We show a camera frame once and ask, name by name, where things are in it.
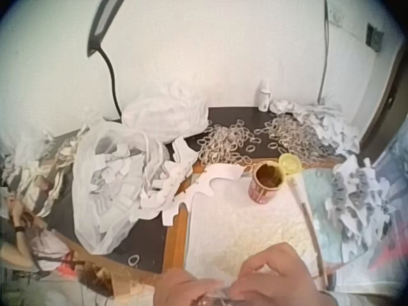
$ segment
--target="white plastic bag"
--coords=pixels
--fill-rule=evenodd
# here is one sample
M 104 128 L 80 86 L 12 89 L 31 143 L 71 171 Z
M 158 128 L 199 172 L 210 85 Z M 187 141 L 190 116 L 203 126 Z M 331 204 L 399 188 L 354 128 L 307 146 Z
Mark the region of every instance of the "white plastic bag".
M 128 104 L 122 123 L 163 143 L 200 134 L 208 126 L 206 99 L 186 87 L 172 85 L 149 92 Z
M 132 163 L 123 162 L 122 173 L 118 170 L 109 184 L 109 175 L 103 175 L 105 182 L 96 192 L 91 182 L 95 172 L 103 168 L 98 164 L 99 157 L 127 156 L 126 150 L 118 153 L 124 145 L 129 148 L 130 157 L 123 160 L 130 158 Z M 140 208 L 140 191 L 148 191 L 152 181 L 160 177 L 165 160 L 169 160 L 169 155 L 161 142 L 119 123 L 102 122 L 83 137 L 73 167 L 72 198 L 75 233 L 87 251 L 111 253 L 127 237 L 137 221 L 131 221 L 129 216 Z M 129 198 L 123 199 L 126 192 L 122 188 L 126 186 L 132 190 Z

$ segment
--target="black bracelet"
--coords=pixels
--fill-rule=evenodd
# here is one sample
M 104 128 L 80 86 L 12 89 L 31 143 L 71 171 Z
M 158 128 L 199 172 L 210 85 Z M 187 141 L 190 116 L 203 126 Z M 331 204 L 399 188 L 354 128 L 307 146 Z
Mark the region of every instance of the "black bracelet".
M 18 233 L 19 231 L 22 231 L 22 232 L 26 231 L 26 229 L 23 226 L 16 226 L 14 230 L 15 230 L 15 233 Z

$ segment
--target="white bottle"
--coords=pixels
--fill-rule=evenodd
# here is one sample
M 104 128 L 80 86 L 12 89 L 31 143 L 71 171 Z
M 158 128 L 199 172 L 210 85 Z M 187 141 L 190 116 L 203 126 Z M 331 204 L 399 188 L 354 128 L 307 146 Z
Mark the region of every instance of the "white bottle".
M 259 93 L 258 110 L 267 112 L 269 109 L 270 89 L 267 80 L 262 81 L 261 90 Z

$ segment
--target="white work surface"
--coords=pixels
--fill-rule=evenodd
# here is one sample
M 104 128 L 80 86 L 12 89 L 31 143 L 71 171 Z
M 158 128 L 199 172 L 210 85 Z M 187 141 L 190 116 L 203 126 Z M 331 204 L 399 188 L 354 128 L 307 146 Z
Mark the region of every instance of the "white work surface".
M 241 264 L 267 247 L 287 242 L 318 274 L 304 216 L 287 184 L 265 205 L 248 195 L 250 177 L 238 181 L 214 179 L 213 196 L 196 193 L 189 220 L 185 268 L 198 278 L 215 277 L 233 282 Z M 301 175 L 296 177 L 302 198 L 307 203 Z

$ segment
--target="table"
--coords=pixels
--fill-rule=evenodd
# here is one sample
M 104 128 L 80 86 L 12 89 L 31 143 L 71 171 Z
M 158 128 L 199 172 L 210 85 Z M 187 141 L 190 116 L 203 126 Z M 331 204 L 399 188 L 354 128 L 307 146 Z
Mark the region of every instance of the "table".
M 242 119 L 245 126 L 250 130 L 263 128 L 264 122 L 271 120 L 273 116 L 269 113 L 260 112 L 254 107 L 222 107 L 210 108 L 208 118 L 213 124 L 229 126 L 237 119 Z M 204 137 L 204 134 L 187 138 L 187 144 L 194 150 L 199 150 L 197 140 Z M 268 137 L 265 134 L 259 135 L 262 143 L 257 146 L 254 152 L 241 152 L 248 155 L 255 162 L 265 159 L 277 159 L 279 151 L 271 150 L 267 147 Z M 332 167 L 335 163 L 328 161 L 325 164 L 311 166 Z M 194 173 L 201 173 L 203 167 L 196 163 L 193 168 Z M 72 171 L 65 174 L 65 188 L 62 190 L 60 198 L 55 201 L 51 213 L 44 218 L 50 230 L 55 230 L 57 236 L 70 248 L 84 259 L 103 266 L 117 275 L 129 279 L 137 280 L 146 284 L 154 284 L 157 276 L 163 271 L 174 267 L 183 267 L 184 249 L 187 232 L 187 211 L 180 209 L 180 213 L 175 217 L 172 227 L 165 228 L 161 223 L 161 216 L 151 221 L 138 221 L 130 231 L 128 237 L 111 254 L 105 256 L 90 255 L 78 241 L 75 235 L 73 221 L 73 206 L 71 197 Z M 189 178 L 180 186 L 179 191 L 184 190 L 189 185 Z M 128 266 L 128 257 L 139 254 L 140 262 L 138 268 Z

